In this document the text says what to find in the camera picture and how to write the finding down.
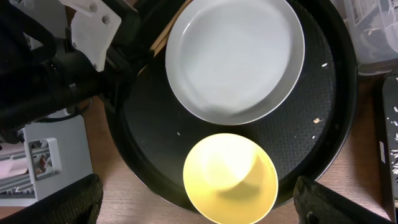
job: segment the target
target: round tray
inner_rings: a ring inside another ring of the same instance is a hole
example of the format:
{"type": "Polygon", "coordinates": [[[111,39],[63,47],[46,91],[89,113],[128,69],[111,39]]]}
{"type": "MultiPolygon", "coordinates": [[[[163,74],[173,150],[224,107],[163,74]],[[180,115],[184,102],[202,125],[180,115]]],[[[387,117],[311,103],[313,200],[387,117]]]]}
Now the round tray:
{"type": "Polygon", "coordinates": [[[305,37],[305,62],[290,96],[266,117],[239,126],[207,123],[190,114],[167,81],[165,49],[106,111],[118,150],[139,180],[170,203],[196,211],[183,186],[185,158],[201,139],[234,133],[271,157],[279,177],[275,206],[292,198],[297,177],[318,179],[340,151],[353,121],[358,91],[354,49],[329,0],[288,0],[305,37]]]}

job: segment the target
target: wooden surface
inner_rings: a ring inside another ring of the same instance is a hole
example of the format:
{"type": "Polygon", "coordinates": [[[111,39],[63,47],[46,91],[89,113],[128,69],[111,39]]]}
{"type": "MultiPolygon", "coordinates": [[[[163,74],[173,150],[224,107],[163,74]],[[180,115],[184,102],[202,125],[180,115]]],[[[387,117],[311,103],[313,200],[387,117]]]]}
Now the wooden surface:
{"type": "MultiPolygon", "coordinates": [[[[381,207],[377,147],[374,137],[373,82],[362,80],[352,131],[336,161],[319,182],[387,218],[381,207]]],[[[85,114],[91,161],[104,183],[98,223],[211,223],[202,216],[162,200],[139,182],[121,159],[109,133],[103,104],[95,98],[85,114]]],[[[21,208],[0,208],[0,218],[21,208]]],[[[259,223],[298,223],[292,202],[277,208],[259,223]]]]}

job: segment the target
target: clear plastic container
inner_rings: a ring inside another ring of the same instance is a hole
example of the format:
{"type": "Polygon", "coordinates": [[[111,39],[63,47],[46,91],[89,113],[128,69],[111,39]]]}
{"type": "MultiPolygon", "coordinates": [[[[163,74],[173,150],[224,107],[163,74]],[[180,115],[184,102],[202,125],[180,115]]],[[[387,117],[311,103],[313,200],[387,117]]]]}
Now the clear plastic container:
{"type": "Polygon", "coordinates": [[[359,74],[376,75],[397,69],[398,0],[332,0],[332,3],[348,24],[359,74]]]}

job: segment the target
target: white sticker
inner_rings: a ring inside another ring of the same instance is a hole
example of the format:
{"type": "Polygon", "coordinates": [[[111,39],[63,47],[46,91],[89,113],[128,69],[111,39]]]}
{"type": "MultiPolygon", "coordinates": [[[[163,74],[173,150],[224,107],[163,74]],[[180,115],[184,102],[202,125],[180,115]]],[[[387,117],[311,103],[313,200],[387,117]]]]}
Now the white sticker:
{"type": "Polygon", "coordinates": [[[357,26],[371,11],[377,7],[376,0],[350,0],[354,25],[357,26]]]}
{"type": "Polygon", "coordinates": [[[384,143],[380,142],[380,156],[381,156],[381,161],[383,163],[386,163],[386,158],[384,157],[384,143]]]}

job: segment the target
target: bolt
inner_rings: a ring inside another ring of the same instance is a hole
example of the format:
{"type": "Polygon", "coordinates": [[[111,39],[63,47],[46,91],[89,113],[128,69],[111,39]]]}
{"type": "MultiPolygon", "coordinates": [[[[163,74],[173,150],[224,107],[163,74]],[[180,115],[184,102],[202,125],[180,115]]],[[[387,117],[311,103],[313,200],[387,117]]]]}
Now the bolt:
{"type": "Polygon", "coordinates": [[[109,24],[111,22],[111,18],[109,18],[109,16],[103,16],[102,17],[102,22],[104,24],[109,24]]]}
{"type": "Polygon", "coordinates": [[[90,5],[90,11],[91,11],[91,12],[96,12],[96,11],[97,11],[97,5],[94,4],[94,3],[91,4],[91,5],[90,5]]]}

